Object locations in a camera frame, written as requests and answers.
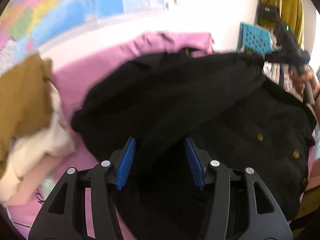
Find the pink sleeved forearm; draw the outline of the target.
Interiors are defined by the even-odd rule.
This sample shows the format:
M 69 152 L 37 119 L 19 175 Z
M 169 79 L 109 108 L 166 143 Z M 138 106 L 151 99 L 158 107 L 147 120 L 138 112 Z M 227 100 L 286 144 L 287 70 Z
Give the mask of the pink sleeved forearm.
M 308 159 L 309 177 L 306 191 L 319 186 L 319 121 L 313 132 L 315 146 L 312 146 Z

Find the person's right hand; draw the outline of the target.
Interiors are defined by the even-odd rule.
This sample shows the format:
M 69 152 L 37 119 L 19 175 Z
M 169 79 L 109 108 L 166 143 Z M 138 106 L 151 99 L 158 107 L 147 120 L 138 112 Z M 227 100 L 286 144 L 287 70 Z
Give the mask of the person's right hand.
M 319 80 L 310 67 L 302 75 L 298 75 L 297 72 L 290 68 L 289 77 L 292 80 L 292 84 L 296 92 L 300 95 L 303 94 L 306 88 L 306 83 L 309 82 L 311 85 L 313 98 L 315 101 L 317 100 L 317 98 L 319 97 Z

